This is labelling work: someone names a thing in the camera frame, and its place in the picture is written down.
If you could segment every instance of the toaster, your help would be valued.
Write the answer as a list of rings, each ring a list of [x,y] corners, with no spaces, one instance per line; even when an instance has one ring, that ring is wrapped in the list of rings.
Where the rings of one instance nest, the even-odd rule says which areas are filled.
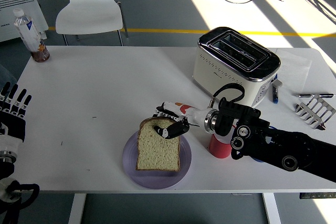
[[[211,95],[228,83],[245,89],[239,104],[255,107],[265,97],[281,61],[278,56],[241,33],[218,27],[198,40],[193,78]],[[230,101],[241,95],[227,89],[217,98]]]

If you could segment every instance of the paper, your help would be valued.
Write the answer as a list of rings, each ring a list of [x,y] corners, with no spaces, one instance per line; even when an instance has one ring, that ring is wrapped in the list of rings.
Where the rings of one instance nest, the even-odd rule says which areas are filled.
[[[278,79],[282,86],[293,93],[302,93],[308,76],[311,60],[277,49],[275,54],[281,60]]]

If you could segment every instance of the metal toast rack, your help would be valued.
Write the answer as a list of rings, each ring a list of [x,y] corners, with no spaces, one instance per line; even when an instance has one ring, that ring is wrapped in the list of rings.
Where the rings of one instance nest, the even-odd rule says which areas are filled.
[[[329,120],[336,110],[323,98],[314,95],[311,100],[304,104],[296,105],[295,113],[301,117],[313,129],[325,130],[325,122]]]

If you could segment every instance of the slice of bread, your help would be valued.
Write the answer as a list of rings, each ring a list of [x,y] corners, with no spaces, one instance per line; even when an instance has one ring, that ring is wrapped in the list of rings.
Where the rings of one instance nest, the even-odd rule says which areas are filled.
[[[169,118],[149,118],[141,122],[138,133],[137,170],[180,170],[180,137],[165,139],[154,126],[167,128],[175,121]]]

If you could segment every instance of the plate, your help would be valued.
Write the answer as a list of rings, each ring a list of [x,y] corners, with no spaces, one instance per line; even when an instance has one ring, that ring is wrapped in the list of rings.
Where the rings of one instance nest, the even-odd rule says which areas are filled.
[[[149,189],[165,189],[176,185],[187,174],[191,164],[191,149],[184,136],[180,136],[180,171],[136,170],[138,159],[138,132],[127,141],[122,162],[126,174],[138,185]]]

